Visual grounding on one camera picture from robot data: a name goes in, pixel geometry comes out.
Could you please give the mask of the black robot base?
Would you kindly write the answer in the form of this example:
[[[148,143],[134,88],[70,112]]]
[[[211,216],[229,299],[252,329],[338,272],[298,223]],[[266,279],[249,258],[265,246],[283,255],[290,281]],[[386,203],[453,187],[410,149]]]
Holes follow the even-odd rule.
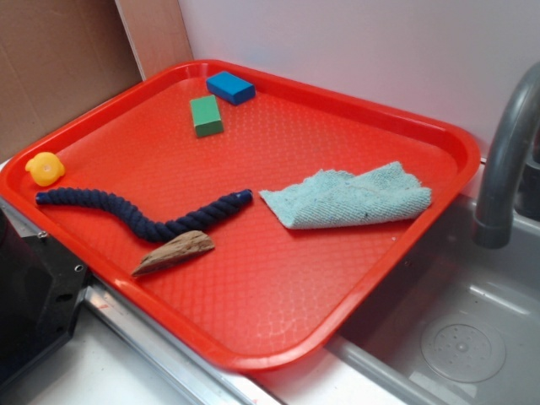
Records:
[[[1,388],[72,337],[86,263],[51,235],[22,236],[1,214]]]

